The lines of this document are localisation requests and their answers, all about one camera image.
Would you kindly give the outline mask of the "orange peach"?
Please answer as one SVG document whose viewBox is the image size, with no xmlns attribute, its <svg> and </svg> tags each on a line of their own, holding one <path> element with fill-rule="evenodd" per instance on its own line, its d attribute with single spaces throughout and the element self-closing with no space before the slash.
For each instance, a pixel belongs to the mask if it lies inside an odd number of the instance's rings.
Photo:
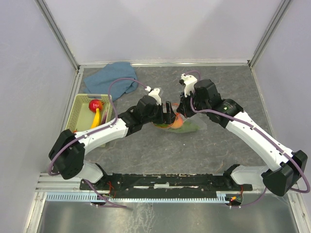
<svg viewBox="0 0 311 233">
<path fill-rule="evenodd" d="M 184 121 L 180 115 L 176 116 L 174 123 L 171 125 L 172 129 L 178 129 L 181 128 Z"/>
</svg>

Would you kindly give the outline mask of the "green lettuce leaves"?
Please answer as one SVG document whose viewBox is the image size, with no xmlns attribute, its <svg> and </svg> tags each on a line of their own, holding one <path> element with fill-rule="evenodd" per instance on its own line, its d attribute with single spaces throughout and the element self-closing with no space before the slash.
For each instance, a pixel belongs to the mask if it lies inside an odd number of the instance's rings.
<svg viewBox="0 0 311 233">
<path fill-rule="evenodd" d="M 171 133 L 191 133 L 191 132 L 198 131 L 200 129 L 198 125 L 190 121 L 185 121 L 182 127 L 178 129 L 172 129 L 171 125 L 167 125 L 167 124 L 154 124 L 154 126 L 164 131 L 171 132 Z"/>
</svg>

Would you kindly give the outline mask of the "clear zip top bag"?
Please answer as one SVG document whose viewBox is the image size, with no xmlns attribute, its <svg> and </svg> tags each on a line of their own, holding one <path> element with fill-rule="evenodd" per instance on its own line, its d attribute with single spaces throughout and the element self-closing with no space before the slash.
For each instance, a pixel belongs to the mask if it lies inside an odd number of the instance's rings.
<svg viewBox="0 0 311 233">
<path fill-rule="evenodd" d="M 207 124 L 197 115 L 190 118 L 185 118 L 180 113 L 177 113 L 178 103 L 172 103 L 172 109 L 176 115 L 175 122 L 171 125 L 153 124 L 155 127 L 171 133 L 191 133 L 207 130 Z"/>
</svg>

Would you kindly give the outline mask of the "yellow banana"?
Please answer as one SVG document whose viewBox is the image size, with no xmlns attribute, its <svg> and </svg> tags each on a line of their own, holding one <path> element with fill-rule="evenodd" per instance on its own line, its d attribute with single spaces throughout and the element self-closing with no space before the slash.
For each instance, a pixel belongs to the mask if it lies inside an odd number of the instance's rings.
<svg viewBox="0 0 311 233">
<path fill-rule="evenodd" d="M 97 108 L 95 112 L 94 120 L 91 125 L 91 129 L 98 127 L 100 123 L 101 123 L 101 111 L 99 108 Z"/>
</svg>

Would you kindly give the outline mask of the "red apple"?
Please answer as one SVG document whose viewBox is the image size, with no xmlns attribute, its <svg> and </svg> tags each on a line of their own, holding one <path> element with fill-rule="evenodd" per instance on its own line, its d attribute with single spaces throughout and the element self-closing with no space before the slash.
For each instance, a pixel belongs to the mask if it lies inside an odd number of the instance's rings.
<svg viewBox="0 0 311 233">
<path fill-rule="evenodd" d="M 97 109 L 101 111 L 103 109 L 103 102 L 99 99 L 92 99 L 88 104 L 89 110 L 96 113 Z"/>
</svg>

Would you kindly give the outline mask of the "purple eggplant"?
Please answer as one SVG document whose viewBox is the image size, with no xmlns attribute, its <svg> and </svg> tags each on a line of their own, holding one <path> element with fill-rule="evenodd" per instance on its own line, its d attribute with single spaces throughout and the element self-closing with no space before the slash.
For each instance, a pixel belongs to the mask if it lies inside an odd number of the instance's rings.
<svg viewBox="0 0 311 233">
<path fill-rule="evenodd" d="M 108 110 L 105 110 L 103 112 L 103 117 L 102 117 L 101 125 L 106 123 L 107 114 L 108 114 Z"/>
</svg>

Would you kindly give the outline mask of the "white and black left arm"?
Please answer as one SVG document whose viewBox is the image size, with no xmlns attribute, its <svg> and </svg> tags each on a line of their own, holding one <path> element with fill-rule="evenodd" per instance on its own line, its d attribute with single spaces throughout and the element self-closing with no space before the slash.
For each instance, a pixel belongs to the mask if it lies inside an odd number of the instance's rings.
<svg viewBox="0 0 311 233">
<path fill-rule="evenodd" d="M 175 118 L 169 101 L 158 104 L 153 97 L 144 96 L 136 105 L 106 124 L 76 133 L 62 131 L 49 153 L 52 168 L 64 180 L 77 177 L 89 181 L 96 189 L 103 189 L 107 185 L 107 174 L 99 165 L 85 160 L 89 152 L 136 133 L 147 123 L 171 125 Z"/>
</svg>

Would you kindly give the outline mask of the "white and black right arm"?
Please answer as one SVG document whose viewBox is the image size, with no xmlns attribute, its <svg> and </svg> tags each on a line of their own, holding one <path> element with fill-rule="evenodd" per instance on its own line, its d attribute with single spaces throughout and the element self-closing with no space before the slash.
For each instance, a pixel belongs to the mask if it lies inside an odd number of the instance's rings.
<svg viewBox="0 0 311 233">
<path fill-rule="evenodd" d="M 309 193 L 310 183 L 304 171 L 308 157 L 301 150 L 294 152 L 263 130 L 234 100 L 221 98 L 211 80 L 197 80 L 183 74 L 184 86 L 177 112 L 184 117 L 205 114 L 212 122 L 236 135 L 265 163 L 264 166 L 236 165 L 223 177 L 223 184 L 234 190 L 242 184 L 263 185 L 277 196 L 289 190 Z"/>
</svg>

